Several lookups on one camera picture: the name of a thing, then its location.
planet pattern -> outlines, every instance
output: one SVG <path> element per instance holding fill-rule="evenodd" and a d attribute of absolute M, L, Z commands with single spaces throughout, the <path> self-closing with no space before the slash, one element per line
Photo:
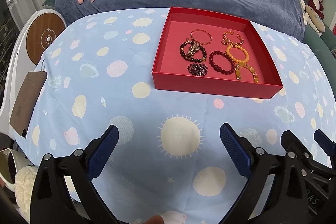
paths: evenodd
<path fill-rule="evenodd" d="M 336 139 L 336 101 L 307 45 L 252 23 L 283 84 L 271 99 L 157 90 L 152 66 L 168 13 L 144 8 L 83 17 L 49 46 L 41 58 L 48 78 L 27 138 L 16 138 L 34 164 L 46 153 L 84 149 L 115 125 L 118 144 L 92 183 L 118 219 L 135 224 L 155 214 L 166 224 L 220 222 L 246 181 L 221 142 L 225 122 L 270 154 L 283 152 L 281 135 L 291 130 L 315 160 L 330 165 L 313 135 L 321 129 Z"/>

jewelry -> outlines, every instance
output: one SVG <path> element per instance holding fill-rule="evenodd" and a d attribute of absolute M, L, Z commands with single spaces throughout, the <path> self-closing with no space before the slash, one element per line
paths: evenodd
<path fill-rule="evenodd" d="M 244 43 L 243 38 L 239 34 L 236 37 L 239 39 L 240 43 L 235 43 L 235 42 L 231 41 L 230 39 L 228 39 L 226 37 L 227 34 L 234 35 L 235 32 L 234 31 L 224 32 L 224 34 L 223 34 L 223 40 L 221 42 L 223 45 L 231 44 L 231 45 L 238 45 L 238 46 L 240 46 L 241 44 Z"/>
<path fill-rule="evenodd" d="M 184 47 L 187 44 L 191 44 L 191 47 L 190 47 L 188 53 L 185 54 Z M 201 50 L 201 52 L 203 54 L 202 59 L 194 58 L 194 54 L 196 52 L 198 52 L 199 50 Z M 180 54 L 181 54 L 181 56 L 184 59 L 186 59 L 186 60 L 188 60 L 190 62 L 201 63 L 201 62 L 206 62 L 207 61 L 207 53 L 205 51 L 205 48 L 203 48 L 201 45 L 195 43 L 194 41 L 189 41 L 188 39 L 187 39 L 186 42 L 184 42 L 184 43 L 181 44 L 181 46 L 180 46 Z"/>
<path fill-rule="evenodd" d="M 194 33 L 194 32 L 204 32 L 204 33 L 206 33 L 206 34 L 210 37 L 210 41 L 209 41 L 209 42 L 205 42 L 205 43 L 201 43 L 201 42 L 197 41 L 195 38 L 193 38 L 193 33 Z M 211 34 L 209 34 L 208 32 L 206 32 L 205 30 L 201 30 L 201 29 L 193 30 L 193 31 L 190 33 L 190 38 L 191 38 L 191 41 L 194 41 L 194 42 L 196 42 L 196 43 L 198 43 L 198 44 L 200 44 L 200 45 L 208 45 L 208 44 L 210 44 L 211 41 L 212 41 L 212 36 L 211 36 Z"/>
<path fill-rule="evenodd" d="M 221 55 L 221 56 L 224 56 L 226 59 L 228 59 L 229 62 L 230 62 L 230 64 L 231 64 L 231 70 L 224 70 L 220 66 L 216 65 L 213 62 L 213 56 L 214 55 Z M 234 61 L 232 59 L 230 59 L 229 56 L 225 52 L 220 52 L 220 51 L 214 51 L 214 52 L 212 52 L 210 54 L 210 56 L 209 56 L 209 63 L 211 65 L 211 67 L 214 68 L 215 71 L 218 71 L 218 72 L 220 72 L 222 74 L 226 74 L 226 75 L 230 75 L 230 74 L 234 73 L 235 69 L 236 69 Z"/>
<path fill-rule="evenodd" d="M 190 64 L 188 71 L 191 75 L 205 76 L 208 73 L 208 67 L 206 64 Z"/>
<path fill-rule="evenodd" d="M 244 64 L 243 67 L 246 68 L 246 69 L 248 69 L 248 70 L 252 73 L 252 75 L 253 75 L 253 81 L 254 81 L 255 83 L 258 83 L 258 82 L 259 82 L 259 80 L 258 80 L 258 74 L 257 74 L 257 72 L 254 70 L 254 68 L 252 68 L 249 64 Z M 240 76 L 239 68 L 240 68 L 240 66 L 239 66 L 239 65 L 236 65 L 236 71 L 235 71 L 235 73 L 236 73 L 236 79 L 237 79 L 237 80 L 241 80 L 241 79 L 242 79 L 241 76 Z"/>
<path fill-rule="evenodd" d="M 231 48 L 237 48 L 239 50 L 241 50 L 244 54 L 245 54 L 245 59 L 244 60 L 240 60 L 240 59 L 236 59 L 233 57 L 233 55 L 230 53 L 230 49 Z M 231 58 L 234 62 L 238 63 L 240 67 L 243 67 L 245 63 L 247 63 L 250 59 L 250 56 L 247 52 L 247 50 L 245 50 L 242 46 L 239 45 L 228 45 L 226 48 L 226 54 L 229 56 L 229 58 Z"/>

black beaded bracelet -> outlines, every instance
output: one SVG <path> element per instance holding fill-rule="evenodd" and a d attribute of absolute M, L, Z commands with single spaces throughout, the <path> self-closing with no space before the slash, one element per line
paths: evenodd
<path fill-rule="evenodd" d="M 214 56 L 214 55 L 217 55 L 217 54 L 218 54 L 218 55 L 221 55 L 221 56 L 224 56 L 226 59 L 228 59 L 228 60 L 230 61 L 230 64 L 231 64 L 231 70 L 224 70 L 224 69 L 222 69 L 220 66 L 216 65 L 216 64 L 213 62 L 213 56 Z M 220 73 L 222 73 L 222 74 L 230 75 L 230 74 L 232 74 L 232 73 L 235 72 L 235 68 L 236 68 L 235 63 L 234 63 L 234 61 L 233 61 L 231 58 L 229 58 L 229 56 L 228 56 L 225 52 L 220 52 L 220 51 L 214 51 L 214 52 L 212 52 L 212 53 L 210 54 L 210 56 L 209 56 L 209 63 L 210 63 L 210 65 L 211 65 L 211 67 L 214 68 L 215 71 L 218 71 L 218 72 L 220 72 Z"/>
<path fill-rule="evenodd" d="M 188 53 L 186 54 L 184 52 L 184 47 L 187 45 L 187 44 L 191 44 L 191 47 L 188 51 Z M 202 59 L 197 59 L 197 58 L 194 58 L 194 54 L 198 51 L 201 51 L 202 54 L 203 54 L 203 57 Z M 186 41 L 184 43 L 181 44 L 181 47 L 180 47 L 180 54 L 181 56 L 190 61 L 190 62 L 195 62 L 195 63 L 202 63 L 202 62 L 206 62 L 207 61 L 207 53 L 205 51 L 205 48 L 202 47 L 201 45 L 195 43 L 194 41 Z"/>

metal bolt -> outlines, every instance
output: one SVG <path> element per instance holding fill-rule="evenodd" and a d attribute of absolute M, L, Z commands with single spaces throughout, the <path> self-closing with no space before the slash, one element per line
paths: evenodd
<path fill-rule="evenodd" d="M 262 155 L 263 153 L 265 153 L 265 150 L 263 150 L 261 147 L 257 147 L 256 150 L 257 154 Z"/>
<path fill-rule="evenodd" d="M 44 158 L 45 160 L 49 160 L 49 159 L 51 158 L 51 155 L 50 155 L 50 154 L 45 154 L 45 155 L 43 156 L 43 158 Z"/>
<path fill-rule="evenodd" d="M 75 152 L 74 152 L 74 155 L 75 156 L 81 156 L 83 154 L 83 150 L 82 149 L 77 149 Z"/>
<path fill-rule="evenodd" d="M 289 156 L 291 159 L 294 159 L 296 155 L 295 155 L 294 152 L 289 151 L 289 152 L 288 152 L 288 156 Z"/>

